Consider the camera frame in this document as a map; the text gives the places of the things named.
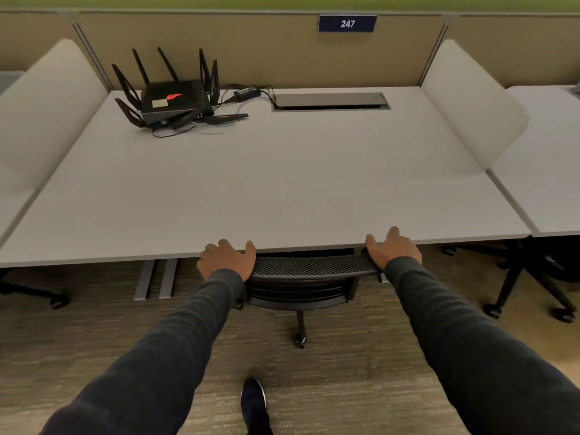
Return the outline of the person's left hand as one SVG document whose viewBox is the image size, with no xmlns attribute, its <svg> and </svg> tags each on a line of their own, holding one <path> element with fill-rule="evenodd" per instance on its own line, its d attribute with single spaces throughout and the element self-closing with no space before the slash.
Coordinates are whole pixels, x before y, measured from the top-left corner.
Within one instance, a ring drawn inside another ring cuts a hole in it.
<svg viewBox="0 0 580 435">
<path fill-rule="evenodd" d="M 236 250 L 225 239 L 219 240 L 217 244 L 206 245 L 199 256 L 197 269 L 204 280 L 208 280 L 214 272 L 224 269 L 234 271 L 244 282 L 251 277 L 245 277 L 245 249 L 242 252 Z"/>
</svg>

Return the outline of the person's right hand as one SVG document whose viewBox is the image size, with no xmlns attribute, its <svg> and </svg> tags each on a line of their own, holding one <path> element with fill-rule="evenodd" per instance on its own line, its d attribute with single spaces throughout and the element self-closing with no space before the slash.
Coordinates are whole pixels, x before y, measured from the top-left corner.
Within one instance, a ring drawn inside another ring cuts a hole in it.
<svg viewBox="0 0 580 435">
<path fill-rule="evenodd" d="M 417 246 L 408 237 L 401 235 L 400 229 L 396 226 L 389 228 L 385 240 L 379 244 L 385 253 L 385 266 L 378 267 L 381 270 L 398 257 L 410 257 L 422 263 L 422 254 Z"/>
</svg>

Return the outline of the black mesh office chair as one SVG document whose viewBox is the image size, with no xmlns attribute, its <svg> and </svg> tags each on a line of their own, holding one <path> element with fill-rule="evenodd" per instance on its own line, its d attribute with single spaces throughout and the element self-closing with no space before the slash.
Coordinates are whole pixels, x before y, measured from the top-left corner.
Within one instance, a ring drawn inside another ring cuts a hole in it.
<svg viewBox="0 0 580 435">
<path fill-rule="evenodd" d="M 331 249 L 257 255 L 252 275 L 234 303 L 296 313 L 294 345 L 308 341 L 304 313 L 352 301 L 362 277 L 381 273 L 366 249 Z"/>
</svg>

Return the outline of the person's left forearm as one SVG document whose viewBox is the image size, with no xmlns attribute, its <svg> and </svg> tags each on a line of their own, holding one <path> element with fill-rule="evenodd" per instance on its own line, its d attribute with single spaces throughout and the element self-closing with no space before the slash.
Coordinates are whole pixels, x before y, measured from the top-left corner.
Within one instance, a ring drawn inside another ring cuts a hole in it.
<svg viewBox="0 0 580 435">
<path fill-rule="evenodd" d="M 176 435 L 243 288 L 234 270 L 213 272 L 191 298 L 55 412 L 40 435 Z"/>
</svg>

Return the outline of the person's right forearm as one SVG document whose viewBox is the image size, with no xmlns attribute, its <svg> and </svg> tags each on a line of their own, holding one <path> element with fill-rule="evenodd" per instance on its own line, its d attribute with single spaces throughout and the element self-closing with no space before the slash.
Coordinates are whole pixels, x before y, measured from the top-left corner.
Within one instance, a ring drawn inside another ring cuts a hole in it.
<svg viewBox="0 0 580 435">
<path fill-rule="evenodd" d="M 580 435 L 580 388 L 412 257 L 385 274 L 472 435 Z"/>
</svg>

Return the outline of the grey desk leg foot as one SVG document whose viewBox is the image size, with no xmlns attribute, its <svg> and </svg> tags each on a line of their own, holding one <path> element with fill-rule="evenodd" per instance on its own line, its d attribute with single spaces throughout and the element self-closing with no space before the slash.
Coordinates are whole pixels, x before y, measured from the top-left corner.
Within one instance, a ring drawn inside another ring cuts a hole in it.
<svg viewBox="0 0 580 435">
<path fill-rule="evenodd" d="M 159 289 L 159 299 L 167 300 L 173 297 L 173 289 L 176 279 L 176 271 L 178 269 L 178 258 L 165 260 L 165 267 L 163 270 L 163 278 Z"/>
<path fill-rule="evenodd" d="M 143 262 L 139 280 L 134 292 L 134 301 L 145 301 L 148 299 L 155 266 L 156 260 L 146 260 Z"/>
</svg>

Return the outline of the black office chair with castors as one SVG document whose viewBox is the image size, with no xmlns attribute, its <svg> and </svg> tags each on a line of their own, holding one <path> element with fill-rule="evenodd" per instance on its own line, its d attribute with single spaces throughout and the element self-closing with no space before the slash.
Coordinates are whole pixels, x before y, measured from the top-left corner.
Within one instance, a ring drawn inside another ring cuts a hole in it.
<svg viewBox="0 0 580 435">
<path fill-rule="evenodd" d="M 520 240 L 504 240 L 504 247 L 456 243 L 441 247 L 441 252 L 453 256 L 457 249 L 469 250 L 481 255 L 502 259 L 498 267 L 506 270 L 506 277 L 495 303 L 485 304 L 485 315 L 499 319 L 516 282 L 523 271 L 533 277 L 561 307 L 552 308 L 550 314 L 564 323 L 573 323 L 577 308 L 554 283 L 559 280 L 580 283 L 580 234 L 553 237 L 526 237 Z"/>
</svg>

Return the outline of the person's dark shoe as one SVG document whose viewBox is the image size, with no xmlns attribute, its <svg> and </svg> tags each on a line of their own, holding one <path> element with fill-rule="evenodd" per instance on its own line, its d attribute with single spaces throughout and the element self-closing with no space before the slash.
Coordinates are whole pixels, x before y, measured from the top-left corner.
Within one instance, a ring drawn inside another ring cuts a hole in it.
<svg viewBox="0 0 580 435">
<path fill-rule="evenodd" d="M 244 381 L 241 411 L 247 435 L 273 435 L 265 392 L 255 378 L 250 377 Z"/>
</svg>

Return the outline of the white desk side divider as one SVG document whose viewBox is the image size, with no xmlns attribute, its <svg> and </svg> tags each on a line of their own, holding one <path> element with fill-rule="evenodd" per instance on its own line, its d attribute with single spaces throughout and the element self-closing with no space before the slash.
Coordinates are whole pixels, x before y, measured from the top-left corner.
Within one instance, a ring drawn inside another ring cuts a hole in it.
<svg viewBox="0 0 580 435">
<path fill-rule="evenodd" d="M 77 44 L 62 39 L 0 95 L 0 195 L 39 190 L 107 94 Z"/>
<path fill-rule="evenodd" d="M 530 121 L 525 106 L 452 39 L 440 44 L 421 89 L 484 170 Z"/>
</svg>

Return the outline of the black router with antennas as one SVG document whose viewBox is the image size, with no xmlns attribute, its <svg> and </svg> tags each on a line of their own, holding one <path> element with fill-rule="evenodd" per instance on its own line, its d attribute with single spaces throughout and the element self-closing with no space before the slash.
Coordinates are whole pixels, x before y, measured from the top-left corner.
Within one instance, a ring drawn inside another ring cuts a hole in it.
<svg viewBox="0 0 580 435">
<path fill-rule="evenodd" d="M 170 128 L 177 131 L 188 124 L 221 126 L 247 119 L 248 114 L 217 115 L 221 106 L 218 61 L 209 69 L 202 49 L 199 49 L 199 78 L 181 80 L 169 62 L 162 48 L 157 50 L 165 63 L 169 81 L 151 82 L 136 49 L 132 49 L 134 59 L 144 82 L 144 90 L 138 93 L 116 64 L 112 69 L 122 87 L 127 102 L 115 101 L 128 121 L 140 129 L 158 131 Z"/>
</svg>

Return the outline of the beige partition panel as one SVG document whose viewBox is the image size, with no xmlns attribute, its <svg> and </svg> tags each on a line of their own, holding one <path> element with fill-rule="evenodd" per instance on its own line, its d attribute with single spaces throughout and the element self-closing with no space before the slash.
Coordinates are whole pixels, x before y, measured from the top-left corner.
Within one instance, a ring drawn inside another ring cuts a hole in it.
<svg viewBox="0 0 580 435">
<path fill-rule="evenodd" d="M 114 89 L 75 10 L 0 8 L 0 71 L 26 71 L 61 39 L 76 43 L 102 84 Z"/>
<path fill-rule="evenodd" d="M 151 81 L 171 80 L 158 53 L 180 79 L 199 77 L 198 50 L 217 60 L 221 86 L 416 86 L 444 18 L 380 15 L 371 33 L 319 33 L 315 14 L 80 13 L 85 39 L 107 77 L 112 64 L 134 87 L 144 83 L 132 49 Z"/>
<path fill-rule="evenodd" d="M 460 15 L 444 39 L 506 87 L 580 81 L 580 15 Z"/>
</svg>

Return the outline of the black chair base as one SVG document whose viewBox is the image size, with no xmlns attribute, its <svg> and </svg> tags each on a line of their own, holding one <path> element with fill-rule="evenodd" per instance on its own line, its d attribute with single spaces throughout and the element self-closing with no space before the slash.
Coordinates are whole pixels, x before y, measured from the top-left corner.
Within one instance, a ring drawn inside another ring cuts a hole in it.
<svg viewBox="0 0 580 435">
<path fill-rule="evenodd" d="M 31 288 L 28 286 L 18 285 L 11 282 L 5 282 L 4 277 L 13 269 L 0 269 L 0 295 L 19 294 L 35 298 L 43 298 L 49 301 L 53 310 L 58 310 L 69 305 L 70 297 L 66 293 L 55 293 L 43 289 Z"/>
</svg>

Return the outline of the blue number sign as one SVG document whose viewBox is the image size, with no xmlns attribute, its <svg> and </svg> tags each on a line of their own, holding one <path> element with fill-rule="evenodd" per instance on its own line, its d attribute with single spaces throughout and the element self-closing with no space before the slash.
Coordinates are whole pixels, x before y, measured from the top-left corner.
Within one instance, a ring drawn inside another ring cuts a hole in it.
<svg viewBox="0 0 580 435">
<path fill-rule="evenodd" d="M 374 31 L 376 14 L 321 14 L 318 17 L 319 33 L 364 33 Z"/>
</svg>

